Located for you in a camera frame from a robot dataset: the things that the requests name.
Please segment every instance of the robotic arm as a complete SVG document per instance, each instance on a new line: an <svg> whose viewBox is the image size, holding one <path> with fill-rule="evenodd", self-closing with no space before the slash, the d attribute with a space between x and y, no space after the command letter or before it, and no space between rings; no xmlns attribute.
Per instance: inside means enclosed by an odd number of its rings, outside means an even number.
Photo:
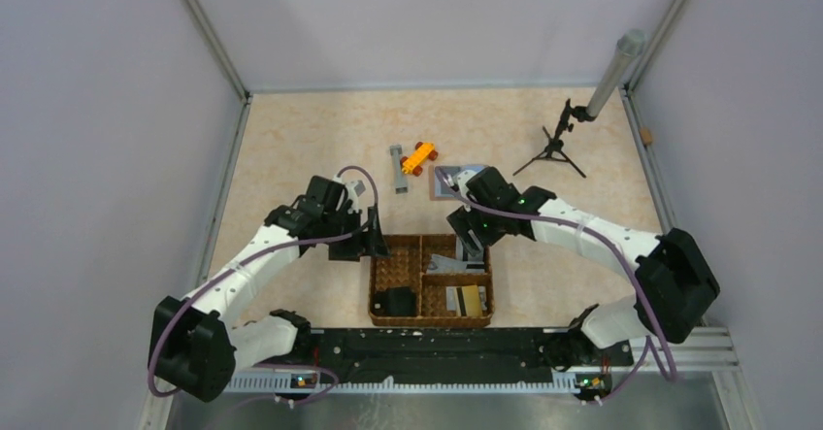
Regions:
<svg viewBox="0 0 823 430"><path fill-rule="evenodd" d="M582 333L597 348L655 334L641 295L665 339L682 343L720 292L700 249L685 231L674 228L660 236L623 227L582 212L539 187L521 194L493 167L464 171L446 182L462 194L457 197L465 205L448 222L469 251L480 252L507 234L522 235L574 250L623 276L628 277L627 271L634 274L641 294L592 306L572 322L572 337Z"/></svg>
<svg viewBox="0 0 823 430"><path fill-rule="evenodd" d="M330 260L387 257L377 202L361 226L362 182L315 176L292 206L269 213L251 241L218 275L183 300L166 297L154 311L149 371L209 402L235 369L289 353L308 323L283 311L229 330L261 289L309 247L329 245Z"/></svg>

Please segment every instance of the black tripod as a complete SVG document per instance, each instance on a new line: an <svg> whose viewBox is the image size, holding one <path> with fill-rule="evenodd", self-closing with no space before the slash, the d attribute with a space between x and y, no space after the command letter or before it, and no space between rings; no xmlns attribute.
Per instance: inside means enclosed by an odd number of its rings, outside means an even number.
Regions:
<svg viewBox="0 0 823 430"><path fill-rule="evenodd" d="M563 132L572 132L572 130L575 128L573 124L569 123L569 119L572 116L577 118L578 121L593 121L595 119L594 117L590 116L589 113L586 112L586 107L572 108L572 100L566 100L566 108L563 109L563 113L560 114L560 120L557 121L557 127L554 128L554 137L551 137L551 135L548 134L548 131L544 126L543 133L545 133L545 136L548 138L548 145L545 146L545 149L543 149L543 151L541 151L534 158L529 160L528 163L521 166L520 169L515 171L513 176L516 176L517 173L520 173L521 171L525 170L526 167L531 165L532 163L538 160L545 160L558 161L560 163L569 163L570 165L572 165L573 168L575 168L575 170L577 170L578 173L580 173L581 176L583 176L584 178L586 177L586 174L583 173L583 170L581 170L577 165L575 165L574 161L572 161L572 159L569 158L569 155L567 155L563 151L563 141L560 139L560 135L563 134ZM556 158L554 156L555 153L559 154L562 158Z"/></svg>

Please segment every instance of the orange toy car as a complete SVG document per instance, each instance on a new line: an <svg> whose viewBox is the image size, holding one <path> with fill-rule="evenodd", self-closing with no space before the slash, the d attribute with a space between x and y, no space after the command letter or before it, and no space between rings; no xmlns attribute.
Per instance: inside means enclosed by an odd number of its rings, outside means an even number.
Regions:
<svg viewBox="0 0 823 430"><path fill-rule="evenodd" d="M423 168L420 166L426 158L434 161L437 159L437 151L435 145L430 142L418 142L414 146L414 153L411 156L404 156L400 158L400 166L403 167L403 173L407 175L420 176L423 174Z"/></svg>

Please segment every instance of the metal frame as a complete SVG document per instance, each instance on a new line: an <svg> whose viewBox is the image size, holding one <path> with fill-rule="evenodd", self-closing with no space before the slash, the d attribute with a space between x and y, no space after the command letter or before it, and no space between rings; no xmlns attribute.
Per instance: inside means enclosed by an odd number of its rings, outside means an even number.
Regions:
<svg viewBox="0 0 823 430"><path fill-rule="evenodd" d="M206 279L211 265L211 258L214 253L214 245L216 244L216 237L219 231L220 221L225 209L226 199L228 196L229 186L231 185L232 176L234 174L235 165L237 163L238 154L240 152L240 145L243 139L248 114L250 111L251 95L246 90L237 70L231 63L231 59L226 53L225 48L216 36L214 29L209 22L205 12L200 6L198 0L182 0L186 9L189 11L192 20L200 31L204 42L209 47L210 52L214 56L221 71L226 79L231 83L232 88L237 93L238 97L244 102L241 116L238 120L235 137L232 144L231 152L226 160L226 167L223 173L223 180L220 191L217 197L216 206L214 209L214 216L211 221L209 230L209 239L204 247L200 266L198 269L197 284ZM682 14L688 0L673 0L672 5L667 10L660 25L657 27L646 53L639 60L629 81L620 88L620 96L623 101L623 106L626 110L626 115L629 118L629 125L632 130L632 135L638 147L638 154L641 159L643 171L645 172L646 180L649 184L652 200L660 218L661 225L664 229L672 228L676 223L675 213L670 204L671 200L666 193L666 188L663 183L663 178L660 173L657 159L654 156L653 149L649 149L642 145L640 140L640 129L642 127L642 117L636 103L634 95L637 89L641 86L645 74L648 72L652 62L656 59L661 48L665 45L666 40L671 34L677 20ZM633 353L638 356L643 347L643 340L630 342ZM754 404L754 400L748 387L743 379L740 364L735 354L734 346L731 342L728 330L722 327L699 327L696 328L689 339L683 345L673 345L673 353L675 361L678 364L678 369L683 372L711 372L717 388L718 397L722 406L723 412L726 416L729 428L761 428L761 420ZM615 368L615 372L625 372L628 368ZM574 373L588 373L591 372L587 368L574 368L569 371L570 375ZM641 373L657 373L656 367L653 365L651 359L647 359L640 368ZM228 392L252 392L254 383L253 380L265 380L259 383L263 384L277 384L279 381L272 380L272 373L270 371L252 370L243 372L237 375L233 386L227 389ZM559 386L558 383L546 383L540 385L523 386L522 389L507 388L507 392L558 392L558 390L565 386ZM442 389L440 392L466 392L469 388L455 387L454 390ZM375 392L432 392L433 390L425 387L411 389L407 385L398 386L394 383L382 383L377 386L345 386L339 392L342 393L375 393ZM493 386L488 388L471 389L471 392L501 392ZM144 404L143 413L140 419L139 428L143 430L164 428L168 419L169 413L172 409L171 399L155 398L147 393L147 399Z"/></svg>

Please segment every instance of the brown basket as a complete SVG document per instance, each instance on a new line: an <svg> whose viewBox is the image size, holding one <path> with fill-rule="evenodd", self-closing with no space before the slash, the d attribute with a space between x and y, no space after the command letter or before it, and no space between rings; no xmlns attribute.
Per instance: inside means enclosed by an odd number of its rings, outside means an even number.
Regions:
<svg viewBox="0 0 823 430"><path fill-rule="evenodd" d="M369 278L369 316L377 326L439 326L477 328L487 326L494 314L494 289L488 250L483 256L485 273L426 275L433 253L454 257L453 234L387 235L390 258L373 258ZM483 316L457 316L445 307L447 286L476 284L486 288ZM374 311L375 293L388 287L408 286L417 298L417 316L379 316Z"/></svg>

